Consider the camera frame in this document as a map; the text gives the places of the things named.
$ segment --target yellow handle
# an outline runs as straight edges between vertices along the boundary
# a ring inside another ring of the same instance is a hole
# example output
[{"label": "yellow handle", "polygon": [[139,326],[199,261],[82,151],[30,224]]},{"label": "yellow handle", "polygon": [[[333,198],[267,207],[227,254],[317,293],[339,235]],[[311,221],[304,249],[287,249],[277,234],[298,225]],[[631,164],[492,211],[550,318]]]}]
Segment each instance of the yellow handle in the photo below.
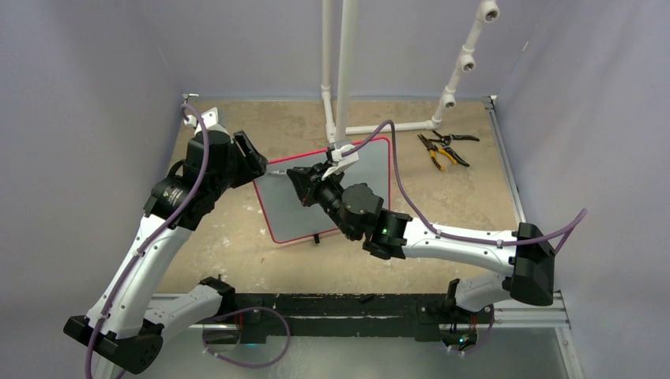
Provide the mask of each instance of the yellow handle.
[{"label": "yellow handle", "polygon": [[443,148],[440,148],[440,149],[438,150],[438,152],[439,152],[440,154],[442,154],[443,156],[449,158],[449,160],[451,161],[451,164],[456,164],[456,163],[457,163],[456,158],[453,158],[453,157],[451,156],[451,154],[449,154],[448,152],[446,152]]},{"label": "yellow handle", "polygon": [[438,163],[438,160],[435,158],[435,152],[431,150],[431,160],[433,161],[433,164],[440,170],[444,171],[444,167],[442,167],[441,164]]}]

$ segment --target red edge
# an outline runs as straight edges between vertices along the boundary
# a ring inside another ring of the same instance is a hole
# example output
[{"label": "red edge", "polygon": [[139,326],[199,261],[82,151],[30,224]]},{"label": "red edge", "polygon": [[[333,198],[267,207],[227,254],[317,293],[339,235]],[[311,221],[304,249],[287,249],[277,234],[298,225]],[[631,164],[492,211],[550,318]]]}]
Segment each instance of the red edge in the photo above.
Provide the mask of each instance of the red edge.
[{"label": "red edge", "polygon": [[[388,194],[387,198],[389,199],[388,209],[390,210],[391,209],[391,205],[390,205],[391,204],[391,142],[389,141],[389,139],[387,137],[375,137],[371,140],[371,142],[372,141],[377,141],[377,140],[386,141],[386,145],[388,147],[387,150],[386,150],[388,152],[388,155],[389,155],[386,159],[386,162],[388,163],[387,170],[389,172],[389,187],[388,187],[389,194]],[[361,142],[362,141],[356,141],[353,144],[360,144]],[[294,156],[285,156],[284,158],[273,159],[273,160],[270,160],[268,162],[268,164],[284,162],[284,161],[287,161],[287,160],[290,160],[290,159],[302,158],[304,156],[312,156],[314,154],[320,154],[322,152],[326,152],[326,149],[325,148],[320,148],[319,150],[314,150],[314,151],[311,151],[311,152],[302,152],[302,153],[296,154]],[[270,238],[273,240],[274,243],[276,243],[278,245],[281,245],[281,244],[284,244],[284,243],[289,243],[289,242],[297,241],[299,239],[308,238],[308,237],[312,236],[312,235],[304,235],[302,237],[296,237],[296,238],[293,238],[293,239],[289,239],[288,241],[281,241],[281,242],[277,241],[274,238],[272,228],[270,227],[270,222],[268,221],[268,216],[265,213],[265,206],[263,206],[263,200],[261,199],[261,194],[258,192],[258,187],[256,186],[256,181],[254,180],[253,183],[254,183],[254,191],[256,191],[256,197],[258,198],[258,203],[261,205],[261,210],[263,211],[263,218],[265,219],[265,224],[268,226],[268,230],[270,231]],[[316,233],[316,234],[329,233],[331,231],[336,231],[336,230],[337,230],[337,228],[335,227],[333,229],[329,229],[327,231],[321,231],[321,232]]]}]

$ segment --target yellow-handled pliers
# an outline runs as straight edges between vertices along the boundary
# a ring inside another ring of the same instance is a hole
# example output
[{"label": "yellow-handled pliers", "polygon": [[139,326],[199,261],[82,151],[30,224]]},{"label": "yellow-handled pliers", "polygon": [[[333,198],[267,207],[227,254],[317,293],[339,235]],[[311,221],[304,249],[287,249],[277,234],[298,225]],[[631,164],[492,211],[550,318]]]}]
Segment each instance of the yellow-handled pliers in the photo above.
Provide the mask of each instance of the yellow-handled pliers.
[{"label": "yellow-handled pliers", "polygon": [[456,163],[457,163],[456,159],[453,158],[453,157],[451,156],[451,154],[449,154],[448,152],[446,152],[445,149],[443,149],[443,148],[441,148],[441,147],[439,147],[439,146],[436,146],[434,143],[430,142],[426,137],[423,136],[423,134],[417,134],[417,136],[419,136],[419,139],[421,140],[421,142],[423,142],[423,144],[426,146],[426,149],[427,149],[428,152],[431,154],[431,160],[433,161],[433,164],[434,164],[440,171],[444,171],[444,166],[441,165],[441,164],[438,162],[435,153],[440,153],[440,154],[442,154],[443,156],[447,157],[447,158],[451,161],[452,164],[456,164]]}]

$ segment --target white pipe base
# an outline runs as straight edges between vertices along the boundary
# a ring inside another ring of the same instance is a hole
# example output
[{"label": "white pipe base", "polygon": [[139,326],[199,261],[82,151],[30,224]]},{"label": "white pipe base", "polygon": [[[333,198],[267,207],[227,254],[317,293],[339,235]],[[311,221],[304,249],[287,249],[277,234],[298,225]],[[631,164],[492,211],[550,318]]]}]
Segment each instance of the white pipe base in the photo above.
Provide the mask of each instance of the white pipe base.
[{"label": "white pipe base", "polygon": [[[375,129],[377,129],[378,125],[370,125],[370,126],[352,126],[347,128],[347,134],[367,134],[367,133],[372,133]],[[406,130],[433,130],[433,129],[438,129],[439,125],[435,125],[433,121],[427,120],[427,121],[422,121],[422,122],[404,122],[401,124],[396,124],[396,131],[397,132],[402,132]],[[384,127],[382,129],[381,133],[388,133],[391,131],[390,126]]]}]

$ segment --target cable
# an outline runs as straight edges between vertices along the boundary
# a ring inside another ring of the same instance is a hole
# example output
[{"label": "cable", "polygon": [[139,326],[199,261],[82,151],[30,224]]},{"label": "cable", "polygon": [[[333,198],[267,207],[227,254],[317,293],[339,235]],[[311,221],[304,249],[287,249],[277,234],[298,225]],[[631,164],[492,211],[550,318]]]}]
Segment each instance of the cable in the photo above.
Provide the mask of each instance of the cable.
[{"label": "cable", "polygon": [[370,133],[369,136],[367,136],[360,144],[356,145],[353,149],[348,150],[347,152],[343,152],[342,156],[350,156],[354,152],[359,151],[363,146],[365,146],[368,142],[372,140],[379,132],[384,129],[385,126],[390,126],[391,127],[391,141],[393,145],[393,170],[396,175],[396,180],[398,183],[398,189],[400,190],[400,193],[402,194],[402,197],[405,198],[405,201],[407,201],[407,204],[414,210],[416,215],[421,219],[421,222],[423,225],[425,225],[429,231],[433,232],[436,235],[439,235],[440,237],[444,238],[449,238],[453,239],[456,241],[463,241],[463,242],[471,242],[471,243],[481,243],[484,245],[494,245],[494,246],[525,246],[525,245],[533,245],[536,243],[540,242],[547,242],[553,238],[559,237],[561,235],[564,235],[564,237],[561,239],[559,244],[556,246],[554,249],[554,254],[557,254],[561,248],[563,247],[563,243],[567,240],[567,237],[570,236],[570,233],[572,233],[572,230],[575,229],[575,227],[584,219],[586,216],[586,208],[583,208],[579,214],[577,214],[577,217],[572,220],[572,222],[568,223],[565,227],[562,227],[561,229],[549,233],[548,235],[544,235],[542,237],[537,237],[537,238],[530,238],[530,239],[523,239],[520,241],[497,241],[497,240],[491,240],[491,239],[483,239],[483,238],[472,238],[472,237],[465,237],[462,235],[451,235],[449,233],[444,233],[440,232],[433,225],[428,221],[426,216],[423,215],[423,213],[419,210],[419,208],[416,207],[416,205],[412,202],[412,200],[409,198],[408,194],[405,192],[405,188],[402,185],[402,181],[400,178],[400,171],[398,169],[398,163],[397,163],[397,144],[396,144],[396,126],[391,120],[386,120],[379,124],[377,126],[377,129],[375,129],[372,133]]},{"label": "cable", "polygon": [[207,346],[207,342],[205,341],[205,333],[204,332],[202,333],[202,345],[205,346],[205,350],[203,351],[203,353],[207,352],[208,354],[212,355],[214,358],[218,358],[222,361],[231,363],[235,366],[244,367],[244,368],[247,368],[247,369],[262,369],[264,367],[268,367],[268,366],[271,366],[271,365],[279,362],[279,360],[282,359],[284,357],[284,355],[286,354],[286,351],[288,351],[288,345],[291,343],[291,331],[288,328],[288,322],[286,321],[286,319],[283,318],[279,314],[279,312],[277,312],[276,310],[273,310],[271,308],[266,308],[264,306],[252,306],[252,307],[249,307],[249,308],[244,308],[243,310],[236,310],[235,312],[230,312],[230,313],[226,313],[226,314],[221,315],[221,316],[214,317],[214,320],[223,320],[227,317],[235,316],[237,314],[248,312],[250,310],[263,310],[265,312],[270,312],[270,313],[274,314],[275,316],[277,316],[277,318],[279,318],[281,323],[284,324],[284,329],[286,329],[286,344],[284,345],[284,348],[281,349],[281,353],[279,353],[279,355],[275,359],[273,359],[269,362],[265,362],[265,363],[244,363],[244,362],[238,362],[234,359],[224,357],[223,355],[219,355],[218,353],[216,353],[215,351],[210,349],[209,346]]},{"label": "cable", "polygon": [[472,354],[474,351],[479,349],[484,342],[486,342],[486,339],[491,335],[491,330],[493,330],[493,323],[495,322],[495,310],[493,309],[493,304],[488,306],[491,308],[491,320],[488,322],[488,328],[486,329],[486,332],[482,336],[482,339],[477,339],[477,343],[475,343],[475,346],[473,346],[471,349],[468,349],[467,351],[461,351],[460,354],[462,355],[468,355]]},{"label": "cable", "polygon": [[[195,118],[201,125],[203,149],[202,149],[202,164],[200,166],[200,172],[198,172],[198,176],[195,179],[195,183],[193,184],[193,187],[190,189],[189,193],[184,198],[182,204],[180,204],[179,207],[177,207],[177,209],[175,209],[175,211],[152,234],[150,234],[149,237],[147,237],[143,241],[140,247],[137,248],[137,252],[139,252],[139,255],[133,255],[133,257],[130,258],[130,261],[128,261],[128,265],[126,265],[126,267],[123,269],[121,275],[119,276],[119,279],[116,280],[116,283],[112,287],[107,297],[107,301],[104,303],[103,309],[100,312],[100,318],[98,318],[96,326],[95,328],[93,328],[91,338],[88,340],[88,346],[86,348],[86,361],[85,361],[85,375],[87,379],[93,379],[91,365],[93,358],[93,350],[96,344],[96,338],[98,334],[100,334],[100,330],[102,330],[103,328],[103,324],[107,319],[109,309],[111,308],[116,298],[116,295],[118,294],[122,285],[126,282],[126,279],[128,278],[130,272],[133,271],[133,268],[137,264],[137,261],[139,261],[142,253],[144,252],[144,254],[147,254],[145,250],[147,249],[147,247],[149,247],[149,245],[151,245],[153,240],[156,239],[156,237],[158,237],[161,233],[163,233],[163,231],[165,231],[165,229],[167,229],[170,224],[175,222],[177,217],[179,217],[179,215],[190,203],[190,201],[193,200],[193,198],[195,197],[195,193],[198,191],[198,188],[202,183],[202,179],[205,177],[205,171],[207,170],[207,163],[209,161],[209,135],[207,132],[207,128],[205,128],[205,122],[202,120],[202,116],[200,116],[200,113],[198,113],[198,111],[196,111],[196,109],[188,103],[182,104],[180,110],[185,120],[187,119],[186,111],[189,111],[195,116]],[[120,379],[124,373],[126,373],[125,370],[121,371],[121,373],[116,377],[116,379]]]}]

